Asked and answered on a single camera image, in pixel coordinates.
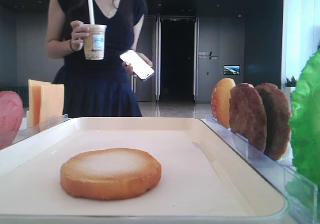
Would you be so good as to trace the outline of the brown meat patty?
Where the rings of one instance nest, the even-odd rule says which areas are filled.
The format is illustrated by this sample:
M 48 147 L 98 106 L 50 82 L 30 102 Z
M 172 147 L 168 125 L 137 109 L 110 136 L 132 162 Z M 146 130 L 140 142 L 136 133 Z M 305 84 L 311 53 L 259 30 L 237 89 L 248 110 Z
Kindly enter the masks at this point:
M 264 152 L 267 140 L 267 117 L 258 91 L 248 83 L 230 90 L 229 125 L 233 133 L 248 139 L 250 145 Z
M 276 161 L 286 153 L 291 140 L 291 106 L 285 93 L 276 85 L 262 83 L 255 87 L 265 108 L 267 137 L 264 154 Z

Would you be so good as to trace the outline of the front brown meat patty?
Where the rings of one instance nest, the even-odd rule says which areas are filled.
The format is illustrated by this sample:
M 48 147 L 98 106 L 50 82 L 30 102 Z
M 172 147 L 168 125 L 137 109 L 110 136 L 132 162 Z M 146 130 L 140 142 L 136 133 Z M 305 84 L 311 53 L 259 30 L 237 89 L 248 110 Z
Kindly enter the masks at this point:
M 267 140 L 267 117 L 258 91 L 248 83 L 230 90 L 229 125 L 233 133 L 248 139 L 250 145 L 264 152 Z

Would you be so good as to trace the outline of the white rectangular tray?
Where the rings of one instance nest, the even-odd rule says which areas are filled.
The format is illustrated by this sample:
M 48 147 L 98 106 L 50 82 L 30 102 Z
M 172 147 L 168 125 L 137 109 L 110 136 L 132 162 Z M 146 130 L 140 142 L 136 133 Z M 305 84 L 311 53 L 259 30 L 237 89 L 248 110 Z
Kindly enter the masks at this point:
M 62 164 L 108 148 L 150 153 L 159 184 L 122 201 L 66 194 Z M 283 194 L 195 118 L 74 118 L 0 153 L 3 224 L 287 224 L 288 212 Z

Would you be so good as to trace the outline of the orange cheese slice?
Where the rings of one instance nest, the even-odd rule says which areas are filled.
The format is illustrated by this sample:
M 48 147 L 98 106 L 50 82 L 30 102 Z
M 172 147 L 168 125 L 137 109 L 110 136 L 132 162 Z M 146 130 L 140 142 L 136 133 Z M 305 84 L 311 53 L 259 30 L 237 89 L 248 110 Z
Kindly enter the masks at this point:
M 51 85 L 50 82 L 28 80 L 29 96 L 29 126 L 33 127 L 40 122 L 41 86 Z
M 40 87 L 40 123 L 46 122 L 52 117 L 63 115 L 64 92 L 63 84 L 42 85 Z

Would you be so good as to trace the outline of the white smartphone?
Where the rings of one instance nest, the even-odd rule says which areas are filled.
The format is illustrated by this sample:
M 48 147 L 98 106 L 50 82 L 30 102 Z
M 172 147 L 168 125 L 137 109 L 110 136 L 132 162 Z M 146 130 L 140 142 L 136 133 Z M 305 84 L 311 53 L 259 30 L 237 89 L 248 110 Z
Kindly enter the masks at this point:
M 132 49 L 122 53 L 120 59 L 130 64 L 133 72 L 141 80 L 147 80 L 155 73 L 153 68 Z

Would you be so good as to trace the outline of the pink tomato slice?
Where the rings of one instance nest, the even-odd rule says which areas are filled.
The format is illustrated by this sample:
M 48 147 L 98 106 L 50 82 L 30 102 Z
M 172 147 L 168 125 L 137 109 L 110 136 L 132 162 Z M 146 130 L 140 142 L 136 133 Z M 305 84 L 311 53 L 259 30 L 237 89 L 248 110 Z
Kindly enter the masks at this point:
M 13 91 L 0 92 L 0 149 L 13 144 L 22 123 L 24 111 L 20 96 Z

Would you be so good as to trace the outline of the clear acrylic food rack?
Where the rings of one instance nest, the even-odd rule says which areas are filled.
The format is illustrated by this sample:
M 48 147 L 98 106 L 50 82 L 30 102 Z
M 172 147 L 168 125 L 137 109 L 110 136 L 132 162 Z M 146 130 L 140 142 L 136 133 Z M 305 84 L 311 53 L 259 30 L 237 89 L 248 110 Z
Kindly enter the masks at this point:
M 35 125 L 31 128 L 20 129 L 16 133 L 2 135 L 0 137 L 0 149 L 3 150 L 17 142 L 26 138 L 32 137 L 42 131 L 50 129 L 58 124 L 61 124 L 69 119 L 68 115 L 56 116 L 50 118 L 48 121 Z
M 289 202 L 289 216 L 297 224 L 320 222 L 320 190 L 315 183 L 296 171 L 292 165 L 291 148 L 284 158 L 273 161 L 250 145 L 245 137 L 232 133 L 212 116 L 208 115 L 202 120 L 284 194 Z

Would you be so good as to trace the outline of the front orange cheese slice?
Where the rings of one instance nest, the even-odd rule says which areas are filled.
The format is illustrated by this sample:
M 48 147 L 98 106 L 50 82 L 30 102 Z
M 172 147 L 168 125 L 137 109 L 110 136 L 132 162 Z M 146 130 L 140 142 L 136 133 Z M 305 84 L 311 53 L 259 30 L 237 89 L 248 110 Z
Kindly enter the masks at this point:
M 64 92 L 63 84 L 42 85 L 40 87 L 40 123 L 46 122 L 52 117 L 63 115 Z

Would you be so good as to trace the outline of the wall display screen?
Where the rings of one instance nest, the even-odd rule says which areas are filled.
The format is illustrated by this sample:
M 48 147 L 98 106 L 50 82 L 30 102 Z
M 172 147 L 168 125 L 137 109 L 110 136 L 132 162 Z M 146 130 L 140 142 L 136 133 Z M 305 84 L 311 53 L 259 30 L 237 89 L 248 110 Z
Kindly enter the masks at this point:
M 224 65 L 223 66 L 224 75 L 240 75 L 239 65 Z

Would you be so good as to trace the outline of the milk tea plastic cup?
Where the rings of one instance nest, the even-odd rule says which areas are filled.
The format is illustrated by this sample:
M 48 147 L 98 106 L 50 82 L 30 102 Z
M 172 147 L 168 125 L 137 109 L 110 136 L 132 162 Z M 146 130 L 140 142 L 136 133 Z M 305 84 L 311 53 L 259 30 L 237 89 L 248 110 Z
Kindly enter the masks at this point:
M 106 25 L 83 24 L 88 28 L 89 35 L 83 38 L 84 55 L 86 60 L 103 60 L 105 55 Z

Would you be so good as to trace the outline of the green lettuce leaf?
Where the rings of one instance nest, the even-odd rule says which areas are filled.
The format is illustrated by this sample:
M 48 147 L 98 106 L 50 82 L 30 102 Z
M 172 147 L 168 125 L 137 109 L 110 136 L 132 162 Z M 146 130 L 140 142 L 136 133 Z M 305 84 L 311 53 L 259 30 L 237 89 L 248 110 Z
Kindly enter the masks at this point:
M 320 51 L 302 69 L 291 95 L 291 146 L 297 171 L 320 184 Z

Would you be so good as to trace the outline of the white drinking straw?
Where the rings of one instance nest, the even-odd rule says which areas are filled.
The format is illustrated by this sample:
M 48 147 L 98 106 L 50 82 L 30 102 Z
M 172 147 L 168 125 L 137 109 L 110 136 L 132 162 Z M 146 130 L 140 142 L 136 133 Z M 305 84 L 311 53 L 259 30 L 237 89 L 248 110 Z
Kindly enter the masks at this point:
M 89 11 L 89 22 L 91 25 L 95 24 L 95 16 L 94 16 L 94 4 L 93 0 L 87 0 L 88 1 L 88 11 Z

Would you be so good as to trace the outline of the clear acrylic right food rack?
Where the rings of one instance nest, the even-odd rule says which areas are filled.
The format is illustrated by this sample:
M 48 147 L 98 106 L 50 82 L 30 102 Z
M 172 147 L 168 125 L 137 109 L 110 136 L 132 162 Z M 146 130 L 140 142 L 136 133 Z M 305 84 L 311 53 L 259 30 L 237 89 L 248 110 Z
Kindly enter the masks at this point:
M 289 202 L 289 216 L 297 224 L 320 222 L 320 190 L 315 183 L 296 171 L 292 165 L 291 148 L 284 158 L 273 161 L 250 145 L 245 137 L 232 133 L 212 116 L 208 115 L 202 120 L 284 194 Z

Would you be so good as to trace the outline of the bottom bun bread slice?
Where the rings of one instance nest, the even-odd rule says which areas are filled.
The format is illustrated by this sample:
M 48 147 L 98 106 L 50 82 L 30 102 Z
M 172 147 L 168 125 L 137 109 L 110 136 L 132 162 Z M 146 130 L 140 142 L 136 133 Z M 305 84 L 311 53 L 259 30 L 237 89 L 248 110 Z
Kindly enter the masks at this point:
M 60 185 L 69 195 L 97 200 L 141 196 L 161 177 L 162 166 L 152 155 L 129 148 L 80 153 L 60 168 Z

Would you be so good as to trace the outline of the clear acrylic left food rack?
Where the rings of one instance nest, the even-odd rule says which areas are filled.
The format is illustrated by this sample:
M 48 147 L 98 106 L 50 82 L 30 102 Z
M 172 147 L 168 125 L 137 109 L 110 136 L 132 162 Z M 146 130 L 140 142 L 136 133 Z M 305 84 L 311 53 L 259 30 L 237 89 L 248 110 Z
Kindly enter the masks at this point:
M 56 116 L 50 118 L 48 121 L 35 125 L 31 128 L 20 129 L 16 133 L 2 135 L 0 137 L 0 149 L 3 150 L 17 142 L 26 138 L 32 137 L 42 131 L 50 129 L 58 124 L 61 124 L 69 119 L 68 115 Z

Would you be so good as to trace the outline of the rear brown meat patty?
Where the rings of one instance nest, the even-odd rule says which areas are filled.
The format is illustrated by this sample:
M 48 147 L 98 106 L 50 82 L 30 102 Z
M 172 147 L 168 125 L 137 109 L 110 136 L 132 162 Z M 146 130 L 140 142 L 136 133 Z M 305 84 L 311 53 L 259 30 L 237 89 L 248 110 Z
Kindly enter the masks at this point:
M 267 137 L 264 154 L 276 161 L 286 153 L 291 140 L 291 106 L 285 93 L 276 85 L 262 83 L 255 87 L 265 108 Z

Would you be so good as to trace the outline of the rear orange cheese slice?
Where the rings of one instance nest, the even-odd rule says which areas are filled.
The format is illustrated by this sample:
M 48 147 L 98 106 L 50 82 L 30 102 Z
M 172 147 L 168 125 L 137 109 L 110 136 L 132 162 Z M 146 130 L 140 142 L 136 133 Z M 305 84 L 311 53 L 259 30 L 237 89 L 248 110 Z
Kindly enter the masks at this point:
M 29 126 L 33 127 L 40 122 L 41 86 L 51 85 L 50 82 L 28 80 L 29 96 Z

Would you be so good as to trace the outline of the top bun with sesame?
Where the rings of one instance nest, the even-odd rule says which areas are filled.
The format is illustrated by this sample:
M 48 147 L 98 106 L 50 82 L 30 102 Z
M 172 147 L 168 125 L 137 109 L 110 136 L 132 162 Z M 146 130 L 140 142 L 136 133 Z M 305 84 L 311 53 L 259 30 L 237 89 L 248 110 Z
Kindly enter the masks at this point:
M 212 115 L 226 128 L 230 128 L 229 99 L 231 97 L 231 89 L 235 85 L 233 79 L 223 78 L 215 85 L 211 94 Z

